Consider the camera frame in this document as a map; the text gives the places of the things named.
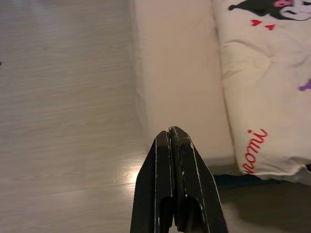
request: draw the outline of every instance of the white fabric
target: white fabric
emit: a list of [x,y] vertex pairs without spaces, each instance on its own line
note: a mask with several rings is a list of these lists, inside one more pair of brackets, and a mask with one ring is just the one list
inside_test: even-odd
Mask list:
[[235,164],[211,0],[131,3],[138,112],[148,147],[161,130],[179,126],[208,166]]
[[311,164],[310,5],[215,0],[214,9],[239,168],[265,178],[294,175]]

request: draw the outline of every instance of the white cushion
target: white cushion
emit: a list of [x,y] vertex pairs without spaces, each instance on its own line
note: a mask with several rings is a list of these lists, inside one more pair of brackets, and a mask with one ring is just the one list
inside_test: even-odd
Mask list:
[[211,1],[131,4],[137,107],[147,145],[161,130],[179,126],[208,166],[235,164]]

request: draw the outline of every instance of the laminate floor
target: laminate floor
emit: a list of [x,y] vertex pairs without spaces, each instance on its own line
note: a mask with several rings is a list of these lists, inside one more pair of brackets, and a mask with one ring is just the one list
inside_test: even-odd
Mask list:
[[[0,1],[1,233],[129,232],[146,150],[128,41],[128,0]],[[310,187],[220,194],[231,233],[311,232]]]

